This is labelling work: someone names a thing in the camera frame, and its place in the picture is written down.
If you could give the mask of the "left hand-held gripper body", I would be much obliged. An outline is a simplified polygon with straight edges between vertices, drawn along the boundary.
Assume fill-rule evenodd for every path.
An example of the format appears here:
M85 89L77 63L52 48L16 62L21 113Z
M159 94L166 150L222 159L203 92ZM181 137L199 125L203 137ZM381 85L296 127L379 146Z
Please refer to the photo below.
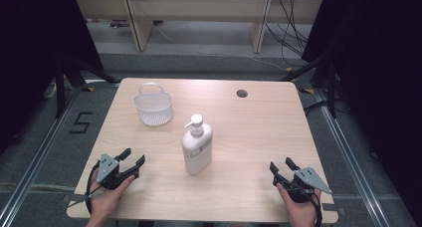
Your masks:
M106 189L116 189L119 187L119 162L120 157L110 156L103 153L99 160L98 175L96 182Z

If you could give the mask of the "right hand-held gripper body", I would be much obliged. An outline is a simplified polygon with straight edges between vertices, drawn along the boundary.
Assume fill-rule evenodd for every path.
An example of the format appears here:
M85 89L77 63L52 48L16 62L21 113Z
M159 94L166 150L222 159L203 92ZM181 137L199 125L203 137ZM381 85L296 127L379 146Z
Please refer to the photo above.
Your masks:
M315 189L332 194L331 189L312 167L296 168L293 180L288 183L287 191L296 203L305 203L312 198Z

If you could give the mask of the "white plastic basket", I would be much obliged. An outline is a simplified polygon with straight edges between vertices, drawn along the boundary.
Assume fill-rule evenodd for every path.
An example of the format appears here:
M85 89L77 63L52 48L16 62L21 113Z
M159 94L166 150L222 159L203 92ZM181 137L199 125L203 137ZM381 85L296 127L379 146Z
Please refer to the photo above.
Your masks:
M142 84L134 98L140 120L148 126L159 126L173 117L172 96L154 82Z

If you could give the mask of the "white pump bottle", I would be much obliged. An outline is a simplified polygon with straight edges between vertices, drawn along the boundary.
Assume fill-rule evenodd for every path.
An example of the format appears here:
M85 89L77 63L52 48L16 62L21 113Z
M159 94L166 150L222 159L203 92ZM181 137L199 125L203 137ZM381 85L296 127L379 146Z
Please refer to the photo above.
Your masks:
M213 129L199 113L191 117L185 128L188 131L181 139L185 168L189 174L195 175L212 160Z

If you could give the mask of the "person's right hand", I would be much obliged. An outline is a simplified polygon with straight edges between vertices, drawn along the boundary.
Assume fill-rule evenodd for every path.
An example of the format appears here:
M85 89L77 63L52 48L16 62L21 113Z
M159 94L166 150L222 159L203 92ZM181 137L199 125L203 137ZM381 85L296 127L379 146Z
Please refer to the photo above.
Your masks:
M300 221L317 222L317 211L310 201L296 203L291 199L288 191L280 183L278 183L276 187L285 202L290 223Z

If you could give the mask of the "person's left hand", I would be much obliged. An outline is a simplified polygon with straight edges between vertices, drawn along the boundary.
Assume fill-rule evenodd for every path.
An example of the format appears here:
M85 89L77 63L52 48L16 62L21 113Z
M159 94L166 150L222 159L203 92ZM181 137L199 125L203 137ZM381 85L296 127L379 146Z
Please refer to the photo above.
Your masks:
M107 190L102 188L97 182L96 178L98 171L95 170L92 180L90 191L96 189L101 190L103 193L91 199L92 212L90 219L109 219L117 207L119 200L129 185L134 180L134 177L128 177L118 188L114 190Z

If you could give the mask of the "black tape floor mark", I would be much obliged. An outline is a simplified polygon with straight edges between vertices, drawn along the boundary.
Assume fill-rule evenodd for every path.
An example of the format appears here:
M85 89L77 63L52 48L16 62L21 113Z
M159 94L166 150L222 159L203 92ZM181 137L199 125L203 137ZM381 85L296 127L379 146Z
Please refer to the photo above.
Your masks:
M82 134L86 133L91 125L89 117L93 112L79 112L77 118L74 121L74 128L70 130L71 134Z

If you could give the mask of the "black metal stand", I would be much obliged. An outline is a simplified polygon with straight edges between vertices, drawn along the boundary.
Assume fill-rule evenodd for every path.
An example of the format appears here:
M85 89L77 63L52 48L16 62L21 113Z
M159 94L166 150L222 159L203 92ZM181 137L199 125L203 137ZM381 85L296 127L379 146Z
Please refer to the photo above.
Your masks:
M328 112L333 118L336 118L335 113L335 68L332 62L332 56L329 54L322 54L309 64L298 69L295 72L290 73L284 78L281 78L281 82L290 82L295 78L315 69L313 77L311 79L311 85L314 88L320 88L323 84L327 84L327 99L325 100L328 108Z
M68 79L73 87L81 88L87 82L82 76L81 70L86 70L91 74L105 80L111 84L118 84L119 80L108 75L101 61L90 62L70 55L60 55L55 65L55 81L57 88L57 113L60 117L66 109L65 100L65 79Z

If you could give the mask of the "black curtain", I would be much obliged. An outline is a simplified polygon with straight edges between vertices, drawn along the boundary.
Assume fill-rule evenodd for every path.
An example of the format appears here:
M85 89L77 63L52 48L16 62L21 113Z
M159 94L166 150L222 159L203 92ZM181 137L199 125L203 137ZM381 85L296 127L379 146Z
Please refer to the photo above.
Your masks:
M0 154L57 67L69 76L103 68L77 0L0 0Z
M333 63L361 128L422 227L422 0L322 0L303 54Z

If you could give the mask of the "light wooden shelf unit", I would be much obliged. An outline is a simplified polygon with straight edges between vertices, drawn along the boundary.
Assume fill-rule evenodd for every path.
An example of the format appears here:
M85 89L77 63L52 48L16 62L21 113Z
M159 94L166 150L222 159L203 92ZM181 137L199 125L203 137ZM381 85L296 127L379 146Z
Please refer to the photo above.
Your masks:
M126 20L135 48L145 49L154 20L239 22L249 25L259 53L268 23L312 24L321 0L77 0L86 19Z

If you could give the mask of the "aluminium floor rail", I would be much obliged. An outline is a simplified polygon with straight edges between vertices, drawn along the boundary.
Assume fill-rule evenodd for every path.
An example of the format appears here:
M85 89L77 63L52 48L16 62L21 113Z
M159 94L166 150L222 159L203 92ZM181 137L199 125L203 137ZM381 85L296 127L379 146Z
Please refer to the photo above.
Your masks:
M321 111L374 226L390 227L390 223L385 216L385 212L375 196L374 191L370 187L363 170L352 153L350 145L346 140L338 121L332 116L328 108L322 108Z
M58 117L55 118L51 127L49 128L43 142L40 144L37 152L31 159L31 162L26 168L20 181L14 185L8 201L0 211L0 227L10 227L15 216L21 208L29 190L41 170L42 165L47 159L54 141L57 139L59 132L68 118L69 112L73 107L76 98L82 91L81 88L73 88L70 91L69 97L65 101L65 107Z

